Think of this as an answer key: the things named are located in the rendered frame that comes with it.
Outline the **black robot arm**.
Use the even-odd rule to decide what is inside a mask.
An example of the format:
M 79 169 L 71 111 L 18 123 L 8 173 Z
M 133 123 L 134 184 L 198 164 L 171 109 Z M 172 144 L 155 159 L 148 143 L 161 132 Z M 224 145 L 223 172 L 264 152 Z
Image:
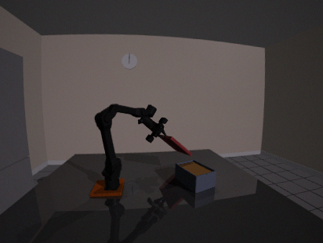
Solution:
M 151 118 L 154 116 L 156 110 L 156 107 L 151 106 L 151 104 L 149 104 L 147 109 L 145 109 L 143 107 L 133 108 L 113 103 L 101 112 L 96 113 L 96 126 L 101 132 L 103 147 L 106 154 L 106 167 L 101 172 L 102 176 L 105 177 L 104 182 L 106 183 L 106 188 L 104 190 L 118 189 L 120 186 L 119 177 L 122 169 L 121 159 L 115 157 L 114 145 L 111 138 L 112 118 L 115 117 L 117 112 L 131 114 L 133 117 L 140 118 L 138 120 L 138 124 L 143 123 L 145 126 L 148 126 L 152 122 Z M 160 135 L 164 130 L 163 127 L 164 125 L 161 122 L 155 122 L 154 126 L 151 126 L 151 130 Z

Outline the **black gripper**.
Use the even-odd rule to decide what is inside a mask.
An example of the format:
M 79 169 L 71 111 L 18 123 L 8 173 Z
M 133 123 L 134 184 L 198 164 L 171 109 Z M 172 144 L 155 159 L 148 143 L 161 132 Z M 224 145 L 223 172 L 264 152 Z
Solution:
M 160 120 L 159 120 L 159 122 L 161 122 L 162 124 L 165 124 L 166 122 L 168 121 L 168 119 L 167 118 L 161 118 Z M 151 130 L 151 126 L 153 127 L 154 126 L 154 121 L 152 120 L 152 122 L 147 126 L 148 128 L 149 128 L 149 130 Z M 152 131 L 152 130 L 151 130 Z M 166 136 L 166 134 L 165 134 L 165 131 L 163 130 L 162 131 L 162 133 Z M 161 135 L 158 135 L 157 133 L 154 133 L 153 131 L 152 131 L 152 133 L 149 135 L 148 134 L 148 136 L 146 137 L 146 141 L 148 141 L 148 142 L 150 142 L 150 143 L 152 143 L 152 141 L 154 140 L 154 137 L 157 137 L 157 136 L 159 136 L 159 137 L 161 137 L 161 138 L 163 138 L 164 139 L 164 137 L 163 136 L 161 136 Z

